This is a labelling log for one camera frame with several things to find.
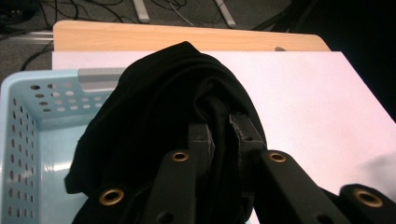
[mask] black cloth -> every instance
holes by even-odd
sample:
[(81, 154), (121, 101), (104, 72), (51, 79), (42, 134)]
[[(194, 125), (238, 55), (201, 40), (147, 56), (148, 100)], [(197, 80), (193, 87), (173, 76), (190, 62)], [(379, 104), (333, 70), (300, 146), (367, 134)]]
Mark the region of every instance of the black cloth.
[[(218, 60), (188, 42), (150, 54), (124, 71), (79, 139), (66, 190), (85, 193), (87, 203), (97, 203), (112, 185), (136, 191), (155, 178), (166, 152), (187, 148), (189, 123), (207, 123), (215, 151), (205, 190), (197, 195), (197, 223), (243, 223), (237, 152), (226, 128), (234, 112), (247, 114), (265, 142), (247, 92)], [(85, 204), (75, 223), (94, 211), (106, 223), (99, 207)]]

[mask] cable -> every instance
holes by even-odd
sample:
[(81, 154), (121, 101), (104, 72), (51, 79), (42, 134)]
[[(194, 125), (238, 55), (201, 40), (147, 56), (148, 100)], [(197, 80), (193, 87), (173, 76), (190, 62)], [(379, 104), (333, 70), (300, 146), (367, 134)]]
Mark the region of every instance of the cable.
[[(70, 3), (75, 7), (75, 16), (73, 17), (73, 20), (76, 21), (78, 19), (78, 5), (75, 3), (75, 1), (73, 0), (69, 0)], [(85, 12), (87, 13), (88, 18), (90, 17), (90, 15), (88, 15), (87, 9), (85, 9), (84, 6), (82, 6), (82, 8), (85, 10)]]
[(117, 17), (118, 21), (123, 23), (123, 20), (120, 17), (120, 15), (117, 14), (115, 11), (111, 10), (111, 8), (105, 6), (105, 5), (101, 4), (101, 3), (95, 2), (93, 0), (85, 0), (85, 1), (87, 1), (89, 3), (92, 3), (92, 4), (95, 4), (95, 5), (99, 6), (99, 7), (105, 8), (107, 11), (111, 12), (111, 14), (113, 14), (115, 17)]
[(52, 26), (50, 25), (49, 21), (47, 20), (46, 12), (44, 11), (43, 5), (41, 4), (40, 1), (38, 1), (38, 5), (40, 6), (41, 12), (43, 13), (44, 21), (47, 24), (47, 29), (52, 30)]
[(169, 2), (169, 5), (171, 5), (172, 9), (177, 13), (177, 15), (179, 15), (184, 21), (188, 22), (192, 27), (195, 27), (194, 24), (192, 24), (189, 20), (187, 20), (186, 18), (184, 18), (173, 6), (172, 3)]
[[(55, 8), (55, 6), (51, 5), (50, 2), (45, 2), (45, 3), (47, 3), (49, 7)], [(82, 9), (83, 9), (83, 10), (85, 11), (85, 13), (87, 14), (87, 17), (88, 17), (90, 20), (94, 21), (94, 19), (91, 18), (90, 15), (88, 14), (87, 9), (86, 9), (85, 7), (83, 7), (82, 5), (76, 4), (75, 2), (73, 2), (73, 3), (71, 3), (71, 2), (60, 2), (59, 4), (63, 4), (63, 5), (73, 5), (73, 6), (75, 7), (76, 10), (75, 10), (75, 15), (74, 15), (74, 16), (66, 15), (66, 14), (65, 14), (64, 12), (62, 12), (61, 10), (58, 10), (58, 12), (59, 12), (61, 15), (63, 15), (64, 17), (66, 17), (67, 19), (73, 19), (74, 21), (76, 21), (76, 20), (78, 20), (78, 19), (85, 19), (85, 18), (81, 18), (81, 17), (78, 16), (78, 7), (82, 7)]]
[(55, 22), (54, 24), (58, 21), (58, 0), (55, 0)]
[[(154, 3), (155, 5), (157, 5), (157, 6), (161, 7), (161, 8), (163, 8), (163, 9), (170, 10), (170, 11), (179, 10), (179, 9), (181, 9), (182, 7), (184, 7), (184, 6), (187, 5), (187, 0), (184, 0), (184, 3), (182, 3), (182, 4), (180, 4), (177, 0), (161, 0), (161, 2), (163, 2), (163, 3), (166, 4), (165, 6), (163, 6), (162, 4), (160, 4), (159, 2), (157, 2), (156, 0), (151, 0), (151, 2)], [(168, 7), (167, 4), (172, 4), (172, 5), (176, 6), (176, 8), (174, 8), (174, 7)]]
[(116, 5), (119, 5), (121, 2), (123, 2), (123, 0), (120, 0), (120, 1), (117, 2), (117, 3), (100, 3), (100, 4), (102, 4), (102, 5), (104, 5), (104, 6), (114, 7), (114, 6), (116, 6)]
[(27, 65), (29, 65), (29, 63), (30, 63), (32, 60), (36, 59), (38, 56), (40, 56), (40, 55), (42, 55), (42, 54), (44, 54), (44, 53), (53, 51), (52, 43), (53, 43), (53, 40), (51, 40), (51, 41), (46, 45), (46, 47), (44, 47), (42, 50), (40, 50), (40, 51), (34, 53), (32, 56), (30, 56), (28, 59), (26, 59), (26, 61), (24, 62), (23, 66), (21, 67), (21, 71), (25, 71)]
[(212, 22), (211, 22), (213, 25), (219, 24), (219, 21), (221, 20), (221, 16), (219, 16), (217, 22), (215, 22), (215, 19), (216, 19), (216, 17), (217, 17), (219, 14), (221, 14), (221, 13), (220, 13), (220, 7), (221, 7), (222, 5), (224, 5), (225, 2), (227, 2), (227, 1), (228, 1), (228, 0), (222, 1), (222, 3), (221, 3), (219, 6), (216, 4), (216, 6), (218, 6), (218, 10), (216, 10), (215, 16), (213, 16), (213, 20), (212, 20)]
[(131, 21), (132, 23), (138, 23), (137, 21), (134, 21), (134, 20), (132, 20), (132, 19), (126, 17), (126, 16), (120, 16), (120, 17), (123, 18), (123, 19), (126, 19), (128, 21)]

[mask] basket hole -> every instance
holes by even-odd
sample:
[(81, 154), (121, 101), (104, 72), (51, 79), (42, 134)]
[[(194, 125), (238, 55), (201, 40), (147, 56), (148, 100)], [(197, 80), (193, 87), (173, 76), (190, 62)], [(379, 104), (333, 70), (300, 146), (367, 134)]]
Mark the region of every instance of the basket hole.
[(53, 93), (50, 94), (52, 97), (59, 97), (61, 94), (59, 92), (54, 91)]
[(35, 95), (35, 98), (39, 98), (40, 99), (40, 98), (43, 98), (43, 97), (44, 97), (44, 94), (41, 94), (41, 93), (38, 93), (38, 94)]
[(34, 91), (37, 91), (37, 90), (40, 90), (40, 86), (38, 86), (38, 85), (32, 85), (32, 86), (30, 86), (30, 89), (32, 89), (32, 90), (34, 90)]
[(74, 92), (73, 92), (73, 91), (67, 91), (65, 94), (66, 94), (67, 96), (72, 96), (72, 95), (74, 95)]
[(71, 88), (72, 84), (70, 82), (66, 82), (66, 83), (64, 83), (64, 87), (65, 88)]

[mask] brass eyelet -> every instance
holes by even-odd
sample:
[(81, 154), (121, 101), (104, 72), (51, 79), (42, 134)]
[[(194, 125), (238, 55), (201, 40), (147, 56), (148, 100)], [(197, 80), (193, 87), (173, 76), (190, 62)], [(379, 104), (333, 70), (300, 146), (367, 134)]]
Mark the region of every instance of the brass eyelet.
[(189, 159), (189, 154), (185, 152), (177, 152), (172, 156), (173, 161), (186, 161)]
[(276, 162), (284, 162), (284, 161), (286, 161), (286, 157), (283, 156), (283, 155), (280, 154), (280, 153), (277, 153), (277, 152), (271, 153), (271, 154), (270, 154), (270, 159), (271, 159), (272, 161), (276, 161)]
[(99, 203), (105, 206), (114, 205), (119, 203), (123, 197), (124, 192), (122, 189), (107, 189), (99, 197)]
[(382, 207), (384, 205), (380, 198), (365, 189), (355, 189), (353, 195), (360, 203), (370, 207)]

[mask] black cable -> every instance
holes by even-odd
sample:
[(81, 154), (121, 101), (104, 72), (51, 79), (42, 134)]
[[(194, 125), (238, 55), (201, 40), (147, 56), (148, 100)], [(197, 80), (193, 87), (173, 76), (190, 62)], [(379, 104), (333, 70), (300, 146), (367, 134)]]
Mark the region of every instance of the black cable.
[[(45, 3), (47, 3), (49, 7), (55, 8), (55, 6), (51, 5), (50, 2), (45, 2)], [(65, 14), (64, 12), (62, 12), (61, 10), (58, 10), (58, 12), (59, 12), (61, 15), (63, 15), (64, 17), (66, 17), (67, 19), (73, 19), (74, 21), (80, 19), (80, 17), (78, 16), (78, 7), (82, 7), (82, 8), (85, 10), (85, 12), (86, 12), (88, 18), (90, 18), (91, 20), (94, 21), (94, 19), (92, 19), (92, 18), (90, 17), (90, 15), (88, 14), (87, 9), (85, 9), (85, 7), (83, 7), (82, 5), (78, 5), (78, 4), (74, 3), (74, 2), (73, 2), (73, 3), (69, 3), (69, 2), (60, 2), (59, 4), (63, 4), (63, 5), (73, 5), (74, 7), (77, 7), (77, 10), (75, 10), (76, 13), (75, 13), (74, 16), (66, 15), (66, 14)]]
[(41, 1), (38, 1), (38, 5), (40, 6), (41, 12), (43, 13), (44, 21), (46, 22), (48, 28), (52, 30), (52, 26), (50, 25), (49, 21), (47, 20), (47, 15), (46, 12), (44, 11), (43, 5), (41, 4)]
[(120, 17), (123, 18), (123, 19), (126, 19), (126, 20), (128, 20), (128, 21), (131, 21), (132, 23), (138, 23), (137, 21), (134, 21), (134, 20), (132, 20), (132, 19), (126, 17), (126, 16), (120, 16)]
[[(151, 2), (163, 9), (170, 11), (179, 10), (187, 5), (187, 0), (184, 0), (184, 3), (182, 4), (180, 4), (177, 0), (159, 0), (159, 2), (157, 0), (151, 0)], [(175, 9), (169, 7), (170, 6), (169, 4), (172, 4), (175, 7)]]
[[(70, 1), (70, 3), (75, 7), (75, 11), (76, 11), (76, 14), (75, 14), (75, 16), (73, 17), (73, 20), (74, 21), (76, 21), (77, 19), (78, 19), (78, 5), (75, 3), (75, 1), (73, 1), (73, 0), (69, 0)], [(88, 12), (87, 12), (87, 9), (84, 7), (84, 6), (81, 6), (84, 10), (85, 10), (85, 13), (87, 13), (87, 16), (88, 16), (88, 18), (90, 17), (90, 15), (88, 15)]]
[(101, 4), (101, 3), (95, 2), (93, 0), (85, 0), (85, 1), (87, 1), (89, 3), (92, 3), (92, 4), (95, 4), (95, 5), (99, 6), (99, 7), (105, 8), (107, 11), (111, 12), (111, 14), (113, 14), (117, 18), (118, 21), (123, 23), (123, 20), (120, 17), (120, 15), (117, 14), (115, 11), (113, 11), (111, 8), (105, 6), (105, 5)]
[(55, 22), (54, 24), (58, 21), (58, 0), (55, 0)]
[(23, 66), (21, 67), (21, 71), (25, 71), (27, 65), (29, 65), (29, 63), (30, 63), (32, 60), (36, 59), (38, 56), (40, 56), (40, 55), (42, 55), (42, 54), (44, 54), (44, 53), (53, 51), (52, 42), (53, 42), (53, 40), (51, 40), (51, 41), (46, 45), (46, 47), (44, 47), (42, 50), (40, 50), (40, 51), (34, 53), (32, 56), (30, 56), (28, 59), (26, 59), (26, 61), (24, 62)]
[(225, 4), (225, 2), (227, 2), (228, 0), (223, 0), (223, 2), (218, 6), (218, 4), (216, 4), (216, 6), (218, 7), (218, 10), (216, 10), (216, 13), (215, 13), (215, 16), (213, 16), (213, 20), (212, 20), (212, 25), (215, 25), (215, 24), (219, 24), (219, 21), (220, 21), (220, 19), (221, 19), (221, 16), (218, 18), (218, 21), (217, 22), (215, 22), (215, 19), (216, 19), (216, 17), (219, 15), (219, 14), (221, 14), (220, 13), (220, 7), (222, 6), (222, 5), (224, 5)]
[(117, 2), (117, 3), (100, 3), (100, 4), (102, 4), (102, 5), (104, 5), (104, 6), (108, 6), (108, 7), (114, 7), (114, 6), (116, 6), (116, 5), (119, 5), (121, 2), (123, 2), (123, 0), (120, 0), (119, 2)]

